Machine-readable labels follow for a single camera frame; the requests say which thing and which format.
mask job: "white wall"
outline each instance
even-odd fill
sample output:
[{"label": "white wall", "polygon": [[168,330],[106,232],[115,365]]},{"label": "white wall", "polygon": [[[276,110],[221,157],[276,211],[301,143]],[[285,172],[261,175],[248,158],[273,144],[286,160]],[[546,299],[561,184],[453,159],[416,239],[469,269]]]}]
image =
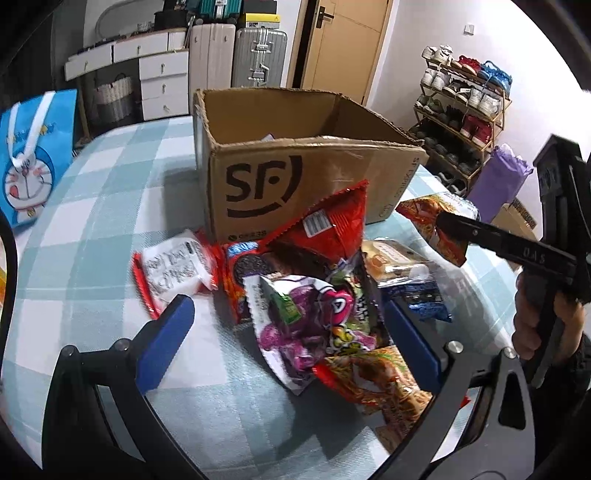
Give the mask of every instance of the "white wall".
[{"label": "white wall", "polygon": [[[396,0],[392,38],[384,49],[382,74],[374,81],[368,106],[399,127],[415,123],[414,100],[426,68],[426,45],[450,44],[479,61],[492,60],[513,77],[506,130],[500,140],[532,162],[550,134],[577,141],[583,157],[591,150],[591,95],[582,92],[556,49],[511,0]],[[466,24],[475,35],[463,35]],[[537,176],[525,182],[518,198],[542,233]]]},{"label": "white wall", "polygon": [[[123,0],[89,0],[86,6],[84,23],[84,45],[89,46],[100,40],[95,36],[95,25],[99,16],[111,5]],[[277,13],[281,15],[281,29],[287,33],[287,54],[283,67],[282,86],[287,84],[287,72],[290,65],[291,49],[296,32],[297,16],[301,0],[278,0]],[[153,21],[154,12],[162,10],[163,0],[138,0],[108,13],[102,21],[102,32],[106,36],[130,33],[139,22]]]}]

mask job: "small cardboard box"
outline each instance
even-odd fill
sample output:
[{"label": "small cardboard box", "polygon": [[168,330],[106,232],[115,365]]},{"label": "small cardboard box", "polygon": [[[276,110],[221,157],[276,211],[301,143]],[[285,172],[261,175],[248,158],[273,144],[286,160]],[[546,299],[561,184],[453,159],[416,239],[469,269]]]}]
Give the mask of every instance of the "small cardboard box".
[{"label": "small cardboard box", "polygon": [[[534,242],[537,241],[538,239],[535,237],[534,231],[530,228],[530,223],[533,220],[527,222],[524,218],[524,214],[527,217],[529,212],[527,212],[520,203],[518,203],[518,206],[519,209],[513,204],[504,204],[501,207],[501,211],[491,223],[513,235],[522,236],[523,238],[533,240]],[[508,262],[508,264],[514,271],[520,268],[520,265],[516,263]]]}]

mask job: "silver suitcase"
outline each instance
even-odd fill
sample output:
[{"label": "silver suitcase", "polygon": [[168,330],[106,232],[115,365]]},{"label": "silver suitcase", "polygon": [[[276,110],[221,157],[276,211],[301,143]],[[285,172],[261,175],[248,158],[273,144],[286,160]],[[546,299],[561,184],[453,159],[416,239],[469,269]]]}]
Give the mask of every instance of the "silver suitcase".
[{"label": "silver suitcase", "polygon": [[287,34],[267,28],[241,28],[236,33],[233,87],[280,87]]}]

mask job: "blue shoe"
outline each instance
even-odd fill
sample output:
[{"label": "blue shoe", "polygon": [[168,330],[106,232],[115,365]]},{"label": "blue shoe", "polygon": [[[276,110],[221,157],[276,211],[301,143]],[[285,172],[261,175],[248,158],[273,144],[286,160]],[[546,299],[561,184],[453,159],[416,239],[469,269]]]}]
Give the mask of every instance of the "blue shoe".
[{"label": "blue shoe", "polygon": [[480,69],[480,72],[478,72],[478,76],[487,82],[491,82],[494,85],[501,87],[505,91],[507,97],[511,93],[511,84],[513,83],[513,78],[507,72],[504,72],[499,67],[497,67],[490,60],[487,60],[482,64],[482,68]]}]

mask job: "barcode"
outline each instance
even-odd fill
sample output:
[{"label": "barcode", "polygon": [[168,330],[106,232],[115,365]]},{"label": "barcode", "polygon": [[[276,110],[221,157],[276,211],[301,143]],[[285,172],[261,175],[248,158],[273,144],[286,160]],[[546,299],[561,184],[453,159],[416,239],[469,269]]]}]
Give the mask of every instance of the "barcode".
[{"label": "barcode", "polygon": [[326,216],[324,210],[318,210],[317,212],[308,215],[304,218],[304,230],[308,238],[318,235],[319,233],[326,232],[332,228],[329,218]]}]

